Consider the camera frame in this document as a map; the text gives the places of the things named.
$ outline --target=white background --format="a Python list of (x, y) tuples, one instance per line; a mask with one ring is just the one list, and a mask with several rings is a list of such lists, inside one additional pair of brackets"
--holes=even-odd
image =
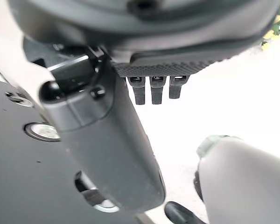
[[(41, 83), (52, 79), (43, 68), (26, 62), (21, 32), (0, 0), (0, 71), (14, 85), (37, 98)], [(174, 200), (207, 220), (192, 180), (196, 148), (211, 134), (236, 135), (280, 157), (280, 40), (262, 52), (250, 49), (192, 75), (179, 100), (151, 105), (147, 80), (146, 105), (135, 106), (150, 138), (167, 187)], [(148, 212), (158, 224), (169, 224), (162, 208)]]

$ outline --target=round grommet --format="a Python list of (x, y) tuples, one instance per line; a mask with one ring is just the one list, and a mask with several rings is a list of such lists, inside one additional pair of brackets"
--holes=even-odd
[(28, 136), (40, 141), (46, 141), (46, 142), (60, 141), (60, 136), (58, 135), (56, 129), (49, 124), (31, 123), (26, 125), (24, 130)]

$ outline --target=black plastic bracket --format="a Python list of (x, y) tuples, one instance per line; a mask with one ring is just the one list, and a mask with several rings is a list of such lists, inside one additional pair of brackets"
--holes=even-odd
[(178, 99), (181, 95), (182, 85), (186, 84), (190, 76), (170, 77), (169, 98)]
[(151, 100), (154, 105), (162, 103), (163, 87), (166, 83), (166, 77), (153, 76), (149, 78), (151, 88)]
[(145, 77), (129, 77), (130, 85), (135, 94), (135, 101), (137, 105), (145, 104)]

